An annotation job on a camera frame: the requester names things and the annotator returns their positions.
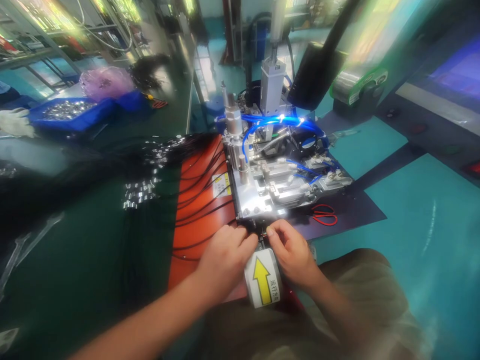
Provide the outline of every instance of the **orange surface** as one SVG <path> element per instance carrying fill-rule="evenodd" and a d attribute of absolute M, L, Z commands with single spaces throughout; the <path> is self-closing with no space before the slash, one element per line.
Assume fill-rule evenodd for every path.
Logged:
<path fill-rule="evenodd" d="M 183 191 L 193 184 L 194 187 L 182 193 L 178 197 L 178 209 L 176 213 L 177 225 L 185 223 L 188 220 L 179 221 L 179 219 L 187 218 L 196 219 L 202 214 L 213 210 L 221 204 L 224 204 L 232 200 L 232 196 L 222 196 L 213 201 L 208 207 L 199 211 L 203 206 L 208 204 L 214 198 L 213 188 L 210 186 L 201 193 L 192 203 L 184 202 L 196 196 L 205 186 L 207 182 L 212 181 L 213 175 L 220 175 L 227 171 L 227 164 L 223 163 L 218 170 L 214 171 L 223 161 L 226 160 L 223 144 L 221 144 L 221 136 L 219 135 L 210 146 L 202 153 L 195 154 L 191 158 L 187 159 L 182 165 L 182 180 L 180 180 L 180 191 Z M 185 179 L 198 176 L 205 172 L 209 166 L 212 158 L 217 158 L 221 154 L 220 158 L 210 168 L 207 174 L 201 178 Z M 202 217 L 185 226 L 179 226 L 175 229 L 173 237 L 173 248 L 186 247 L 194 245 L 202 241 L 203 239 L 213 235 L 224 224 L 229 223 L 236 217 L 233 203 L 229 203 L 224 207 L 214 211 L 213 213 Z M 178 257 L 186 257 L 187 259 L 199 259 L 210 240 L 204 243 L 184 250 L 173 250 L 173 253 Z M 190 275 L 197 268 L 198 261 L 187 261 L 172 256 L 170 263 L 170 275 L 168 279 L 168 289 L 174 288 L 183 279 Z M 227 300 L 238 299 L 246 296 L 245 283 L 241 284 L 235 289 Z"/>

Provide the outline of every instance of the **factory floor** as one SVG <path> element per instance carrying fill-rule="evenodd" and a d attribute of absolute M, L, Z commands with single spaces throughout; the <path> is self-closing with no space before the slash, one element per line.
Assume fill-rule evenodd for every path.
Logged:
<path fill-rule="evenodd" d="M 299 30 L 291 34 L 297 68 L 307 42 L 321 42 L 327 34 L 327 29 Z M 200 59 L 197 67 L 201 68 L 200 85 L 206 100 L 220 93 L 221 80 L 231 92 L 238 93 L 245 88 L 245 73 L 241 67 L 218 65 L 225 44 L 224 39 L 218 38 L 209 43 L 214 73 L 210 69 L 207 49 L 198 48 Z M 287 64 L 287 72 L 292 77 L 286 46 L 279 49 L 279 58 Z M 69 72 L 63 60 L 56 59 L 55 64 Z M 92 57 L 78 61 L 77 65 L 86 70 L 104 66 L 106 62 Z M 42 63 L 35 64 L 33 68 L 50 83 L 58 81 Z M 257 63 L 253 79 L 259 78 Z M 51 91 L 25 68 L 2 71 L 0 81 L 13 85 L 21 94 L 34 99 L 51 95 Z M 395 76 L 389 81 L 393 87 Z M 332 105 L 333 99 L 327 95 L 316 114 L 321 118 L 331 111 Z M 193 125 L 196 131 L 205 130 L 203 123 Z M 376 117 L 357 129 L 359 133 L 340 139 L 331 149 L 355 179 L 407 142 L 405 137 Z M 340 257 L 357 248 L 372 248 L 381 252 L 390 261 L 412 313 L 432 342 L 434 358 L 478 358 L 480 189 L 426 154 L 366 192 L 387 219 L 315 240 L 318 262 Z M 309 301 L 304 296 L 302 300 L 304 303 Z"/>

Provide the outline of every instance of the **forearm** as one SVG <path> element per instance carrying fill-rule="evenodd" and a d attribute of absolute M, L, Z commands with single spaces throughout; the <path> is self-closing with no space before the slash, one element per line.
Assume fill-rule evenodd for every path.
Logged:
<path fill-rule="evenodd" d="M 372 324 L 320 271 L 315 286 L 307 292 L 350 354 L 358 355 L 372 343 L 375 336 Z"/>
<path fill-rule="evenodd" d="M 211 305 L 208 290 L 199 288 L 194 273 L 172 291 L 99 336 L 70 360 L 155 359 Z"/>

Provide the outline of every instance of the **black tube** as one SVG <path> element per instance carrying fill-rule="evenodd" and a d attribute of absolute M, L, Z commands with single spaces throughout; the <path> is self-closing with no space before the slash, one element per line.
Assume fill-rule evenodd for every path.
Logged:
<path fill-rule="evenodd" d="M 290 62 L 291 62 L 291 80 L 292 82 L 295 79 L 295 64 L 294 64 L 294 52 L 292 50 L 292 43 L 290 42 L 290 38 L 286 37 L 286 45 L 288 46 L 288 52 L 290 53 Z"/>
<path fill-rule="evenodd" d="M 318 107 L 342 64 L 336 51 L 350 20 L 362 0 L 345 2 L 340 16 L 330 30 L 323 46 L 310 43 L 288 93 L 288 101 L 302 109 L 313 111 Z"/>

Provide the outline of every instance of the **green workbench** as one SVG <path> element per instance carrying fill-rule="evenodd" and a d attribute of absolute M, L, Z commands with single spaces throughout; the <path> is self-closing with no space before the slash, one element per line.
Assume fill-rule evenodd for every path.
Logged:
<path fill-rule="evenodd" d="M 174 59 L 165 73 L 168 106 L 139 114 L 118 111 L 89 145 L 99 149 L 132 137 L 187 133 L 195 95 L 192 68 Z M 169 184 L 162 192 L 176 191 L 178 183 Z M 120 274 L 130 249 L 123 244 L 124 193 L 125 181 L 116 178 L 69 206 L 13 271 L 0 303 L 0 332 L 19 328 L 19 333 L 2 359 L 64 359 L 125 316 Z M 131 238 L 150 294 L 159 296 L 167 288 L 174 228 L 155 224 L 155 217 L 174 219 L 175 199 L 147 217 L 143 209 L 133 211 L 139 213 L 129 224 L 137 232 Z"/>

